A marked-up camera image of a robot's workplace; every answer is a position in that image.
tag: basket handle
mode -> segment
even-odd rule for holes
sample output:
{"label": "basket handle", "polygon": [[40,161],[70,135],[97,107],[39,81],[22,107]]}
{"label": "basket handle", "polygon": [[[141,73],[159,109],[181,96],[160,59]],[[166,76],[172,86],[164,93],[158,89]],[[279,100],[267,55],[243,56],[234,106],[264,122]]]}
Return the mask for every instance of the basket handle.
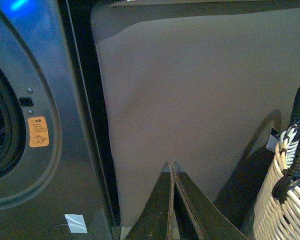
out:
{"label": "basket handle", "polygon": [[[296,92],[291,118],[290,126],[298,124],[300,127],[300,87]],[[291,187],[291,183],[300,179],[300,135],[299,143],[295,151],[293,163],[289,169],[284,169],[282,171],[283,177],[274,185],[272,190],[272,196],[279,199],[279,202],[282,204],[287,198],[287,192]]]}

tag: orange warning label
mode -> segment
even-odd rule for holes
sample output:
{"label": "orange warning label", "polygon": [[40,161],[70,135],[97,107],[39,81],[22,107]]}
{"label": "orange warning label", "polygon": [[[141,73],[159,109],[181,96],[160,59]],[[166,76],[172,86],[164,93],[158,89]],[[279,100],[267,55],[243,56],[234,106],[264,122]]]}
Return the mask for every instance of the orange warning label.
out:
{"label": "orange warning label", "polygon": [[49,133],[46,118],[35,116],[28,118],[30,132],[30,147],[38,148],[49,145]]}

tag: white wicker basket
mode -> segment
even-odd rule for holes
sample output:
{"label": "white wicker basket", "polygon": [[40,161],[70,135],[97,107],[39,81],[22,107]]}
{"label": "white wicker basket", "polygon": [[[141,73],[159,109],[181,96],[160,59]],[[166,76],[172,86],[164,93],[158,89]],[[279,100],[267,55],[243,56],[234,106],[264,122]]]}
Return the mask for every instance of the white wicker basket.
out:
{"label": "white wicker basket", "polygon": [[253,234],[256,240],[300,240],[300,88],[257,196]]}

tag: blue light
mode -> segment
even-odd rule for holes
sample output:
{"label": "blue light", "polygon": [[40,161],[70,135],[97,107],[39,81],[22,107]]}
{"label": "blue light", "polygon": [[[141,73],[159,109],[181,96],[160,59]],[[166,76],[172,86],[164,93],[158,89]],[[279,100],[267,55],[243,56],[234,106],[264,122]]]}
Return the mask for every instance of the blue light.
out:
{"label": "blue light", "polygon": [[18,0],[11,5],[11,10],[16,11],[19,8],[21,8],[24,4],[26,4],[27,2],[28,2],[28,0]]}

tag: gray washing machine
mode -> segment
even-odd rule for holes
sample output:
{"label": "gray washing machine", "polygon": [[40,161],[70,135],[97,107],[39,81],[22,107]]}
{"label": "gray washing machine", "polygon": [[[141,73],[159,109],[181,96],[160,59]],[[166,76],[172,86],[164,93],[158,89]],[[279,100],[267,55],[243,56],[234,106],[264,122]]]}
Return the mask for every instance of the gray washing machine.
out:
{"label": "gray washing machine", "polygon": [[59,7],[0,0],[0,240],[109,240],[120,222]]}

